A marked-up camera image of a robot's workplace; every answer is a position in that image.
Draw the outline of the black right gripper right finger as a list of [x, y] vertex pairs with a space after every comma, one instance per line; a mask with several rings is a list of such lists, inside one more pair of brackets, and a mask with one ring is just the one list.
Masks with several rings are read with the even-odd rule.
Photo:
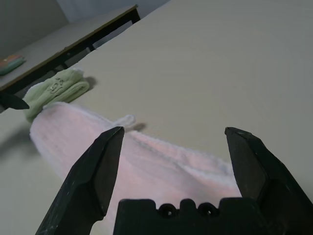
[[225, 129], [234, 177], [276, 235], [311, 235], [313, 204], [285, 165], [250, 132]]

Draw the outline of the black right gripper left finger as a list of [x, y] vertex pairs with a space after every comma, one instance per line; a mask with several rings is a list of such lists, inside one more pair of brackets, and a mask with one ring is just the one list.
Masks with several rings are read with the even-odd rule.
[[70, 169], [38, 235], [88, 235], [107, 214], [115, 186], [125, 129], [114, 127], [95, 139]]

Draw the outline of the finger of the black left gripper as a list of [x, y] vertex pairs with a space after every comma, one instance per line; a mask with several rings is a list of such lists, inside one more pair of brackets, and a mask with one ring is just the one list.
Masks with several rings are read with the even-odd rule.
[[29, 105], [14, 94], [0, 93], [0, 107], [3, 109], [12, 108], [15, 110], [27, 110]]

